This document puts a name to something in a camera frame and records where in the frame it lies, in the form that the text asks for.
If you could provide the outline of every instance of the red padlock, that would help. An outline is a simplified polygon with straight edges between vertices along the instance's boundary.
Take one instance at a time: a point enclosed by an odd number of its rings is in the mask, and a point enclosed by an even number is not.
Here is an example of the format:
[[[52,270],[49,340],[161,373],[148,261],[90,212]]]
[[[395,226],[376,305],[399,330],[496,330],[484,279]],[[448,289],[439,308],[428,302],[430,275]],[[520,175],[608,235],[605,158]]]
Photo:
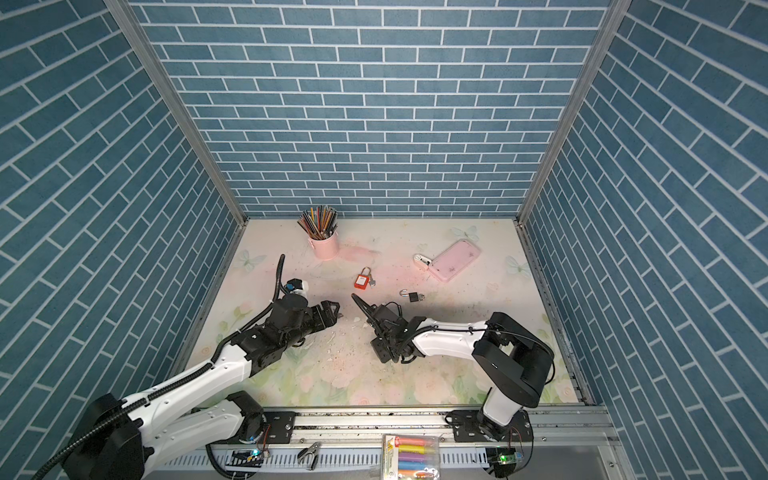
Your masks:
[[[359,288],[361,290],[365,290],[368,286],[368,282],[371,281],[371,267],[367,266],[364,269],[362,269],[362,272],[360,272],[360,275],[357,276],[357,279],[355,280],[355,288]]]

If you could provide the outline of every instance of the brick wall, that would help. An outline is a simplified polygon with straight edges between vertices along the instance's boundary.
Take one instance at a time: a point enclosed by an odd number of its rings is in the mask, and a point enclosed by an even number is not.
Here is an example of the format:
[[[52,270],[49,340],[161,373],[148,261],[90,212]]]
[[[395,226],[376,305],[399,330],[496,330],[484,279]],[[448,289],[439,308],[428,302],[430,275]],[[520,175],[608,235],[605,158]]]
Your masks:
[[[640,478],[768,478],[767,6],[634,0],[531,218]]]
[[[0,12],[0,478],[15,478],[91,399],[165,378],[234,227],[101,0]]]
[[[608,0],[258,3],[131,3],[250,216],[511,217]]]

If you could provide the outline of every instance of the gray floor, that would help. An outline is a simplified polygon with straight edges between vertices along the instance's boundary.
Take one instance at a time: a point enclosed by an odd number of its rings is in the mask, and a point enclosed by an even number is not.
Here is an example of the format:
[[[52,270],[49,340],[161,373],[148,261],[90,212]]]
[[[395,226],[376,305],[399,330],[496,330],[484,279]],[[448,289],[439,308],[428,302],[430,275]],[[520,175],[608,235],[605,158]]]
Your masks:
[[[253,480],[372,480],[379,470],[311,474],[260,473]],[[146,480],[221,480],[216,472],[155,472]],[[489,480],[481,468],[443,470],[441,480]],[[514,475],[514,480],[607,480],[598,450],[592,447],[536,448],[528,467]]]

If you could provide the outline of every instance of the bundle of pencils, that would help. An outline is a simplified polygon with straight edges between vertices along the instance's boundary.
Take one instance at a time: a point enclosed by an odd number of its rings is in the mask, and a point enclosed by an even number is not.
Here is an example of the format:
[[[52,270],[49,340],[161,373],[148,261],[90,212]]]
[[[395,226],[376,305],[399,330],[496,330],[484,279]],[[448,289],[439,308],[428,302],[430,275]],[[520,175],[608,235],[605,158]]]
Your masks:
[[[336,231],[336,210],[327,205],[304,210],[297,221],[312,240],[327,240]]]

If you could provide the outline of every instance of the floral tabletop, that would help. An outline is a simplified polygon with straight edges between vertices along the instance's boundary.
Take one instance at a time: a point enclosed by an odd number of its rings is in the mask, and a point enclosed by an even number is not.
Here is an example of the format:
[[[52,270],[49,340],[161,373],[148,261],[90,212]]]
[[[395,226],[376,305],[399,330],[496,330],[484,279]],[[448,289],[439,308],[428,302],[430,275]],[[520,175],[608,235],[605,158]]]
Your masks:
[[[556,353],[557,375],[541,402],[577,402],[511,220],[341,220],[337,232],[339,256],[322,262],[314,257],[295,221],[248,223],[188,366],[210,357],[225,335],[268,304],[281,253],[286,254],[283,281],[308,281],[310,305],[321,300],[339,302],[343,317],[333,328],[308,337],[301,347],[289,348],[280,361],[206,404],[237,390],[247,391],[263,406],[483,402],[492,383],[475,362],[432,356],[408,365],[382,364],[369,343],[373,330],[351,293],[369,304],[396,301],[407,319],[422,315],[439,321],[476,322],[495,311],[507,313]],[[482,252],[450,282],[441,283],[413,265],[415,253],[434,258],[460,239],[472,241]],[[371,267],[376,286],[363,291],[353,283],[365,266]],[[422,293],[425,299],[409,303],[399,296],[403,289]]]

